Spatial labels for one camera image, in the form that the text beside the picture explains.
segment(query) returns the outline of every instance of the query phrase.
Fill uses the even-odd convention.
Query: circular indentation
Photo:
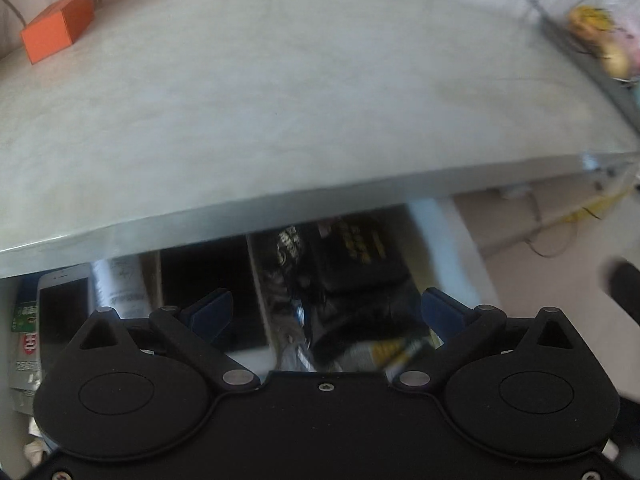
[[[525,413],[555,413],[574,400],[574,389],[562,377],[547,372],[519,372],[500,383],[500,396]]]
[[[226,384],[232,386],[243,386],[254,380],[254,375],[249,370],[229,370],[222,376]]]
[[[154,385],[141,375],[128,372],[104,374],[80,388],[80,402],[100,415],[123,415],[139,410],[154,396]]]
[[[431,378],[428,374],[419,370],[409,370],[400,374],[400,382],[404,384],[404,386],[410,386],[412,388],[424,386],[428,384],[429,381],[431,381]]]

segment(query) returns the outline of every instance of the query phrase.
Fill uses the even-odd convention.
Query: red label
[[[25,334],[22,336],[22,348],[24,349],[24,353],[27,355],[31,355],[36,351],[36,341],[37,334]]]

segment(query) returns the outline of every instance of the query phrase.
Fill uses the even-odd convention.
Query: screw
[[[232,386],[243,386],[254,380],[254,374],[249,370],[229,370],[222,376],[222,380]]]
[[[167,314],[170,314],[171,316],[174,316],[174,317],[178,317],[178,314],[180,313],[180,309],[175,305],[161,306],[160,310],[164,310]]]
[[[409,370],[400,374],[400,382],[404,384],[404,386],[410,386],[412,388],[424,386],[428,384],[429,381],[431,381],[431,378],[428,374],[419,370]]]

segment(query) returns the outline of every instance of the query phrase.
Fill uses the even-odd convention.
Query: yellow label
[[[378,368],[382,368],[404,348],[404,339],[378,341],[371,346],[371,360]]]
[[[360,228],[357,225],[350,226],[344,221],[340,222],[338,227],[340,228],[342,241],[349,253],[349,257],[352,260],[360,260],[363,264],[370,264],[371,255],[367,250],[367,245],[364,243],[364,237],[360,232]]]
[[[380,258],[382,258],[383,260],[386,260],[385,245],[382,243],[382,240],[380,239],[380,235],[378,234],[378,231],[373,231],[371,233],[371,236],[373,236],[373,243],[375,243],[376,245],[376,249],[378,250],[378,254],[380,255]]]

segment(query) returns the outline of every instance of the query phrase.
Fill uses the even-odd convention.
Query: cable
[[[531,249],[534,253],[536,253],[538,256],[541,256],[542,258],[553,259],[553,258],[557,258],[558,256],[561,256],[569,249],[569,247],[571,247],[574,244],[574,242],[578,237],[578,219],[576,218],[575,214],[572,215],[574,218],[573,221],[571,222],[573,227],[572,234],[569,236],[567,242],[564,244],[564,246],[560,250],[554,253],[548,253],[548,254],[541,253],[539,250],[537,250],[533,246],[533,244],[538,239],[538,235],[545,230],[542,224],[542,210],[540,209],[540,204],[538,203],[538,199],[536,195],[533,193],[533,191],[529,191],[527,196],[529,196],[529,198],[531,199],[533,215],[535,216],[536,222],[538,223],[538,227],[534,229],[534,231],[528,237],[525,238],[524,242],[529,246],[529,249]]]
[[[24,21],[24,16],[21,15],[20,11],[17,9],[17,7],[14,6],[14,4],[12,4],[9,0],[0,0],[0,2],[4,3],[7,7],[9,7],[9,9],[11,9],[16,18],[20,20],[23,27],[27,24],[27,22]]]
[[[574,242],[578,238],[578,221],[575,218],[575,216],[574,216],[574,220],[571,222],[571,225],[573,227],[572,234],[569,236],[569,238],[567,239],[567,242],[564,244],[564,246],[562,246],[562,248],[560,250],[556,251],[555,253],[548,253],[548,254],[541,253],[539,250],[537,250],[533,246],[535,238],[533,240],[530,239],[530,238],[526,238],[526,240],[524,240],[524,241],[529,246],[529,249],[531,249],[538,256],[542,256],[543,258],[549,258],[549,259],[557,258],[558,256],[561,256],[562,254],[564,254],[569,249],[569,247],[571,247],[574,244]]]
[[[590,211],[589,209],[583,207],[582,209],[584,209],[587,213],[589,213],[591,216],[593,216],[596,220],[604,220],[603,217],[596,215],[594,212]]]

